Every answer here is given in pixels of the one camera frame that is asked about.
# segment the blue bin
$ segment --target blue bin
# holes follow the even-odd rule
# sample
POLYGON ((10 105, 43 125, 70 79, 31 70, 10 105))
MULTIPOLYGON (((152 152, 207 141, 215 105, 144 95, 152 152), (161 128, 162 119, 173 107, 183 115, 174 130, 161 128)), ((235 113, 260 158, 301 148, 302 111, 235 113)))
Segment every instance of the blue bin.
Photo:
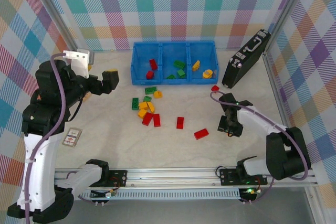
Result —
POLYGON ((216 84, 218 82, 219 66, 215 43, 213 41, 181 41, 181 42, 136 42, 133 47, 131 77, 133 85, 158 84, 216 84), (146 74, 151 70, 149 61, 155 59, 157 70, 154 79, 147 80, 146 74), (174 66, 178 60, 185 63, 184 79, 178 77, 179 68, 174 66), (195 62, 200 61, 200 67, 192 71, 195 62), (211 79, 203 79, 205 70, 211 69, 211 79))

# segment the red lego brick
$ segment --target red lego brick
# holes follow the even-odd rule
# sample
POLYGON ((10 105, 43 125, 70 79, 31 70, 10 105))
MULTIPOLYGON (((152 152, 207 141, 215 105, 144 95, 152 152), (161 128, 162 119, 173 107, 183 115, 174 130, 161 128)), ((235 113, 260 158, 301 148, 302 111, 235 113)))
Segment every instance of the red lego brick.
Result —
POLYGON ((203 138, 203 137, 208 136, 208 135, 209 135, 209 132, 208 132, 207 129, 202 129, 202 130, 194 133, 194 136, 195 136, 196 140, 199 140, 200 138, 203 138))
POLYGON ((218 91, 219 90, 219 87, 214 85, 212 88, 211 88, 211 91, 218 91))
POLYGON ((160 127, 161 126, 160 114, 154 114, 153 115, 153 120, 154 120, 154 127, 160 127))
POLYGON ((152 70, 158 69, 158 66, 156 64, 156 61, 154 59, 149 61, 149 64, 151 65, 152 70))
POLYGON ((152 80, 154 78, 154 72, 152 70, 149 70, 146 74, 147 80, 152 80))
POLYGON ((142 120, 142 124, 148 126, 150 124, 152 118, 153 118, 153 114, 147 112, 147 114, 145 115, 145 117, 142 120))
POLYGON ((176 125, 177 129, 180 129, 180 130, 183 129, 183 121, 184 121, 184 118, 182 118, 182 117, 177 118, 177 125, 176 125))

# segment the plaid wall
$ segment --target plaid wall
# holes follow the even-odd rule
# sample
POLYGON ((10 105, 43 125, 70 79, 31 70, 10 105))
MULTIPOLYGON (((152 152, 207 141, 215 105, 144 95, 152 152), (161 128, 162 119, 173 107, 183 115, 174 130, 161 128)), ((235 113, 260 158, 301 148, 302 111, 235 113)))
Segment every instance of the plaid wall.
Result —
POLYGON ((289 0, 281 0, 280 5, 277 7, 276 13, 273 16, 272 22, 268 28, 268 31, 273 32, 275 24, 278 22, 282 11, 284 10, 284 8, 286 7, 286 4, 288 3, 289 0))
POLYGON ((215 40, 219 48, 239 48, 264 28, 276 0, 54 2, 79 46, 107 50, 130 49, 135 41, 186 39, 215 40))
POLYGON ((22 112, 37 88, 40 63, 67 48, 40 0, 0 0, 0 223, 22 185, 22 112))
POLYGON ((336 0, 299 0, 268 57, 336 223, 336 0))

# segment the briefcase handle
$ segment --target briefcase handle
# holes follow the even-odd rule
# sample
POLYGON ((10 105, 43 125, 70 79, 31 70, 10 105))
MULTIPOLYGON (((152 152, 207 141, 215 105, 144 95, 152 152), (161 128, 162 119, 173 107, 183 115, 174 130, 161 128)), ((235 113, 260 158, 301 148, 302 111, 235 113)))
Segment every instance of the briefcase handle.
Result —
POLYGON ((252 49, 249 49, 247 46, 244 48, 244 50, 243 50, 243 52, 246 52, 246 51, 249 51, 249 52, 253 52, 254 50, 256 50, 257 49, 257 47, 259 47, 260 46, 260 44, 261 44, 261 39, 258 37, 258 36, 256 36, 255 38, 254 38, 254 40, 253 40, 254 42, 256 42, 256 41, 259 41, 255 46, 254 46, 254 48, 252 48, 252 49))

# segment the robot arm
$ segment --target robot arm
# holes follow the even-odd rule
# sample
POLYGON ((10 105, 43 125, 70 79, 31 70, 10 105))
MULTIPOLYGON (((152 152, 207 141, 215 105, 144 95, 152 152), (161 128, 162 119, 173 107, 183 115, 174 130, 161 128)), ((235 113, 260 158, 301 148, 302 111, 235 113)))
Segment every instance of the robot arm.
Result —
POLYGON ((55 65, 64 88, 65 115, 59 127, 42 142, 34 160, 30 160, 33 149, 60 118, 60 90, 50 61, 39 66, 36 72, 39 88, 32 95, 30 105, 23 111, 22 132, 26 145, 24 178, 28 165, 33 165, 28 185, 29 201, 25 201, 24 180, 17 203, 8 208, 7 214, 12 217, 24 218, 28 205, 29 214, 35 222, 49 223, 64 219, 75 197, 91 184, 107 180, 108 163, 92 159, 80 172, 54 186, 57 147, 62 140, 65 123, 70 117, 69 108, 81 101, 88 92, 97 95, 110 93, 119 82, 118 72, 114 69, 103 72, 102 81, 96 76, 88 75, 88 65, 93 63, 93 52, 79 49, 78 52, 64 53, 64 58, 71 59, 71 65, 66 65, 62 60, 55 60, 55 65))
POLYGON ((223 94, 220 102, 234 103, 241 106, 221 104, 225 116, 222 116, 218 129, 239 137, 243 127, 253 129, 265 140, 265 155, 243 159, 237 164, 237 171, 242 181, 254 179, 254 175, 270 174, 281 180, 305 170, 303 161, 290 140, 283 131, 287 132, 299 146, 310 169, 311 163, 302 132, 297 127, 287 128, 284 125, 271 122, 248 101, 238 102, 232 93, 223 94))

